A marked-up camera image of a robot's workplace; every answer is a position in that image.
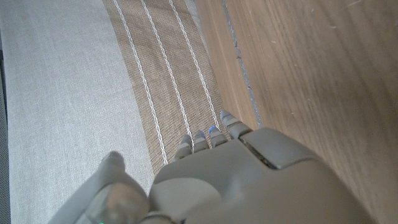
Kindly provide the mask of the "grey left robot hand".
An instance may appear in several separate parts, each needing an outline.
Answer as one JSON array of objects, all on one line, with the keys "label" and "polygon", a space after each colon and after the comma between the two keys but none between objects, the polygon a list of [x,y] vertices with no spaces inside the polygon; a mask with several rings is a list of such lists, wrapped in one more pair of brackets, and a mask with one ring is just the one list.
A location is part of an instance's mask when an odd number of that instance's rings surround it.
[{"label": "grey left robot hand", "polygon": [[149,193],[107,154],[52,223],[373,223],[313,151],[270,128],[252,130],[227,111],[184,136]]}]

